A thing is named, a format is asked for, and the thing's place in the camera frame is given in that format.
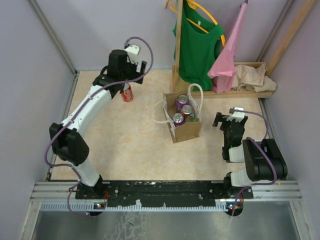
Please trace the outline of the red cola can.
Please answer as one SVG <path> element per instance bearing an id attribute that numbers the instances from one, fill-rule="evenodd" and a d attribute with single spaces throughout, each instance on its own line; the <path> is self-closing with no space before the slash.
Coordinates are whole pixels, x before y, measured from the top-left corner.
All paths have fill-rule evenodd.
<path id="1" fill-rule="evenodd" d="M 124 84 L 123 90 L 121 91 L 120 94 L 122 96 L 122 99 L 127 103 L 131 102 L 134 99 L 132 88 L 129 83 Z"/>

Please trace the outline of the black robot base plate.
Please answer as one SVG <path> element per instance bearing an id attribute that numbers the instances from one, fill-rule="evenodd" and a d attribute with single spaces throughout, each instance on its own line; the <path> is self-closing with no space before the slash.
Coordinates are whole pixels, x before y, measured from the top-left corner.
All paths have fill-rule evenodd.
<path id="1" fill-rule="evenodd" d="M 144 208 L 214 207 L 216 200 L 233 199 L 241 187 L 223 181 L 103 181 L 95 187 L 80 184 L 77 200 L 106 200 L 108 207 L 129 207 L 139 200 Z"/>

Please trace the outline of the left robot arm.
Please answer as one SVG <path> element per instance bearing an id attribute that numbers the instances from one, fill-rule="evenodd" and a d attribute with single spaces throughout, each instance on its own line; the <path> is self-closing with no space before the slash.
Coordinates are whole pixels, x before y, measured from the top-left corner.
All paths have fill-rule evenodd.
<path id="1" fill-rule="evenodd" d="M 124 49 L 112 50 L 108 65 L 94 79 L 80 105 L 60 124 L 53 123 L 49 127 L 53 153 L 76 171 L 80 183 L 87 186 L 87 194 L 95 199 L 103 195 L 104 186 L 89 160 L 90 148 L 84 136 L 104 105 L 118 92 L 123 92 L 127 81 L 137 79 L 139 84 L 143 82 L 147 63 L 142 61 L 140 69 L 137 68 L 139 53 L 140 47 L 131 44 Z"/>

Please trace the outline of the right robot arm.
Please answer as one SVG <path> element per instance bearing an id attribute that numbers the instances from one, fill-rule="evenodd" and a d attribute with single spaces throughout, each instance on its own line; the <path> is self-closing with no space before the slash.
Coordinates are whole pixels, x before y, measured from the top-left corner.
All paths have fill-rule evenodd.
<path id="1" fill-rule="evenodd" d="M 222 158 L 227 163 L 244 163 L 240 170 L 229 172 L 223 180 L 223 192 L 235 198 L 241 187 L 271 185 L 288 176 L 288 167 L 273 138 L 255 141 L 243 138 L 248 117 L 244 110 L 233 109 L 232 115 L 216 113 L 213 127 L 221 123 L 223 132 Z"/>

